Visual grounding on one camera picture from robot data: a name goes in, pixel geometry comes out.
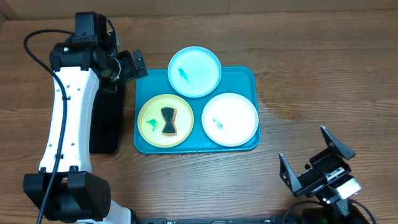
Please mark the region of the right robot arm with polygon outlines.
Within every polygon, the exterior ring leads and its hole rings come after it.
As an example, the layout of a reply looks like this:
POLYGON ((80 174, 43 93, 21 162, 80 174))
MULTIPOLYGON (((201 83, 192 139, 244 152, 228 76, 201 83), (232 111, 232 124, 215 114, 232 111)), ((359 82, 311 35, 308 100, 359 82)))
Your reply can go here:
POLYGON ((351 167, 346 162, 355 152, 320 126, 326 149, 309 159, 305 172, 295 175, 286 157, 279 153, 280 178, 295 197, 302 195, 317 200, 306 200, 289 207, 282 217, 271 219, 273 223, 368 223, 358 209, 361 207, 376 220, 371 212, 351 196, 362 187, 352 176, 351 167))

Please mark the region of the yellow-green plate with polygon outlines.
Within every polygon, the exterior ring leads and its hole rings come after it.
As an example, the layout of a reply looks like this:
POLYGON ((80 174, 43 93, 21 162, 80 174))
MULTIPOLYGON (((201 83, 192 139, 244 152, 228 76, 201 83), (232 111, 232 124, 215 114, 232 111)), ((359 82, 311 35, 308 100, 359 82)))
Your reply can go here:
POLYGON ((161 148, 174 147, 189 137, 193 129, 194 115, 192 108, 183 98, 172 94, 162 94, 151 98, 143 105, 139 111, 136 124, 139 134, 149 144, 161 148), (176 136, 162 134, 165 120, 161 109, 164 107, 177 110, 175 118, 176 136))

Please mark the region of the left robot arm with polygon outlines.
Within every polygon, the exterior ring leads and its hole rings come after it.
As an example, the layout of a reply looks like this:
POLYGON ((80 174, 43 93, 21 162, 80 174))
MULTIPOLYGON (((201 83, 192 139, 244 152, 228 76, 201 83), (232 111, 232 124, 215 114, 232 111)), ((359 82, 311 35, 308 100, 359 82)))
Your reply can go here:
POLYGON ((90 155, 119 146, 124 83, 147 74, 141 52, 62 42, 47 70, 54 81, 49 139, 38 172, 23 181, 38 221, 139 223, 133 210, 112 199, 109 182, 92 173, 90 155))

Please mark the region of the orange sponge with dark scourer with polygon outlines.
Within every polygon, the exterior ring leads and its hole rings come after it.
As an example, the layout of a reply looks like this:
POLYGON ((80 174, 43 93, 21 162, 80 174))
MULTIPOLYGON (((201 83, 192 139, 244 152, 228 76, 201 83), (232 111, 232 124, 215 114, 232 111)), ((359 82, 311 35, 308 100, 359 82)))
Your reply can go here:
POLYGON ((175 118, 177 110, 175 108, 164 107, 161 109, 162 116, 165 120, 165 126, 162 130, 162 134, 165 136, 176 136, 177 128, 175 127, 175 118))

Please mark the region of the light blue plate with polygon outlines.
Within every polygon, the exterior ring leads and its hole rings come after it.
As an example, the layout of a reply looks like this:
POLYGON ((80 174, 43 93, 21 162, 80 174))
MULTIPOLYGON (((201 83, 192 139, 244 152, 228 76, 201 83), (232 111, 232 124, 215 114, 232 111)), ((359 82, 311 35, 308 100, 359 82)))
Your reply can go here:
POLYGON ((221 63, 210 50, 191 46, 179 50, 170 60, 167 75, 174 90, 189 98, 211 93, 221 80, 221 63))

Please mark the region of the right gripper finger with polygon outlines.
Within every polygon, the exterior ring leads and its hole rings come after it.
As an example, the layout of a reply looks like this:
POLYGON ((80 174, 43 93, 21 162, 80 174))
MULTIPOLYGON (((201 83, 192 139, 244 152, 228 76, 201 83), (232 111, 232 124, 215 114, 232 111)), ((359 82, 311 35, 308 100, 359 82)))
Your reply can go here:
POLYGON ((295 175, 292 167, 283 153, 278 152, 280 160, 280 178, 284 181, 285 185, 290 189, 295 197, 300 196, 300 192, 303 190, 302 184, 298 177, 295 175))
POLYGON ((332 135, 332 133, 325 126, 320 126, 320 130, 322 132, 326 145, 334 153, 338 154, 340 157, 346 160, 350 160, 356 155, 356 153, 351 148, 335 138, 334 135, 332 135))

